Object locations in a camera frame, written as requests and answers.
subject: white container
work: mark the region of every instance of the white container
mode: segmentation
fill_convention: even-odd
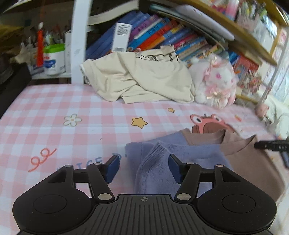
[[[65,45],[55,44],[44,48],[43,67],[47,75],[56,75],[65,72]]]

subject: pen holder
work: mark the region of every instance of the pen holder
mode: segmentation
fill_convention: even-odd
[[[248,16],[238,15],[237,24],[242,28],[248,30],[250,33],[253,33],[259,22],[259,14],[256,14],[255,19],[251,19]]]

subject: pink plush toy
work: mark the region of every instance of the pink plush toy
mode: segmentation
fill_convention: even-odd
[[[197,103],[219,109],[234,103],[236,75],[230,62],[212,54],[206,59],[193,59],[189,72],[194,83],[191,92]]]
[[[269,106],[266,104],[260,104],[256,107],[255,112],[257,117],[264,118],[267,114],[267,111],[269,110]]]

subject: frog print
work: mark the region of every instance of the frog print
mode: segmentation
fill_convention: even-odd
[[[190,116],[191,120],[195,124],[192,127],[193,133],[214,133],[218,130],[227,129],[230,132],[236,132],[235,129],[229,124],[225,123],[221,118],[219,118],[216,114],[212,114],[211,116],[207,116],[206,114],[202,117],[192,114]]]

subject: pink checkered bedsheet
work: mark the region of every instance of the pink checkered bedsheet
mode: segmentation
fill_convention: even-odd
[[[15,235],[19,231],[12,215],[15,199],[63,165],[85,168],[117,153],[121,165],[110,189],[115,195],[132,193],[133,179],[124,146],[191,128],[191,114],[212,113],[244,138],[253,134],[259,139],[273,138],[251,110],[240,106],[215,110],[173,101],[124,104],[122,100],[103,100],[88,85],[27,87],[0,120],[0,234]],[[143,128],[132,125],[132,118],[140,117],[147,122]],[[272,154],[271,158],[288,180],[279,155]],[[77,188],[89,194],[86,184]],[[289,234],[288,194],[278,202],[271,228],[274,234]]]

